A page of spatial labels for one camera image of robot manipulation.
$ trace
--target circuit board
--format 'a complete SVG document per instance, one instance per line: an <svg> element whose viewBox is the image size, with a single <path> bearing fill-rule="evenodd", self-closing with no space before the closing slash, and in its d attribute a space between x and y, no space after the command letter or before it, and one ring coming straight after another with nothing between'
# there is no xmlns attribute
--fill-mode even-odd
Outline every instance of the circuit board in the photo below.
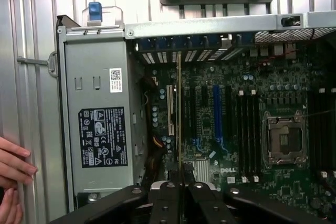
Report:
<svg viewBox="0 0 336 224"><path fill-rule="evenodd" d="M229 62L184 65L183 161L193 164L196 180L218 191L244 184L326 218L335 211L335 196L315 174L334 162L336 96L325 91L327 63L298 48L279 59L242 54ZM152 126L168 150L168 164L176 144L176 65L147 72L158 87ZM322 176L336 185L335 172Z"/></svg>

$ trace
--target sticker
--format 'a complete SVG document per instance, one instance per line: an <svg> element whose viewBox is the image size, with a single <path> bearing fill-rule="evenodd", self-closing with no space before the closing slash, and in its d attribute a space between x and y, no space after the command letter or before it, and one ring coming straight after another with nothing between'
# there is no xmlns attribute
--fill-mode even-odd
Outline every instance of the sticker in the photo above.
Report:
<svg viewBox="0 0 336 224"><path fill-rule="evenodd" d="M236 178L235 177L227 177L227 183L228 184L235 184Z"/></svg>
<svg viewBox="0 0 336 224"><path fill-rule="evenodd" d="M82 168L127 166L124 107L78 113Z"/></svg>
<svg viewBox="0 0 336 224"><path fill-rule="evenodd" d="M110 68L110 92L122 92L121 68Z"/></svg>

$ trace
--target warning label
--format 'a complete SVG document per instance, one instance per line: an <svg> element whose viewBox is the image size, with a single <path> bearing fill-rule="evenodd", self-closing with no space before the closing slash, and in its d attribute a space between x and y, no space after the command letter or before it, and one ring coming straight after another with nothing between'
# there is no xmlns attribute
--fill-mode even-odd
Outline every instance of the warning label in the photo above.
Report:
<svg viewBox="0 0 336 224"><path fill-rule="evenodd" d="M128 165L123 107L83 109L78 120L83 168Z"/></svg>

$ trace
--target blue pcie slot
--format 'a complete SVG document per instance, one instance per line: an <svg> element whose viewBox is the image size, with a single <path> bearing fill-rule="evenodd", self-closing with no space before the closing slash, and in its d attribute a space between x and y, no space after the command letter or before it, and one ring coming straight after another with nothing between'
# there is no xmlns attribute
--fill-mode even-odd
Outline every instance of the blue pcie slot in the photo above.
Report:
<svg viewBox="0 0 336 224"><path fill-rule="evenodd" d="M219 85L213 86L214 94L214 116L215 116L215 139L216 142L221 146L224 151L228 150L225 148L225 143L223 139L223 127L222 127L222 96Z"/></svg>

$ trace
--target hand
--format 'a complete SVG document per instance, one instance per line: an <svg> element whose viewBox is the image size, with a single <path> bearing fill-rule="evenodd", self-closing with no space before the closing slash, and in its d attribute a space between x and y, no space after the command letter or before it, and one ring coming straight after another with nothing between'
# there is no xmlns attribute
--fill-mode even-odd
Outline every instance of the hand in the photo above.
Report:
<svg viewBox="0 0 336 224"><path fill-rule="evenodd" d="M0 205L0 224L19 224L22 215L18 192L12 188L8 189Z"/></svg>
<svg viewBox="0 0 336 224"><path fill-rule="evenodd" d="M22 157L30 155L30 151L0 137L0 187L5 189L16 188L16 182L30 184L33 181L31 176L37 171L33 165L11 153Z"/></svg>

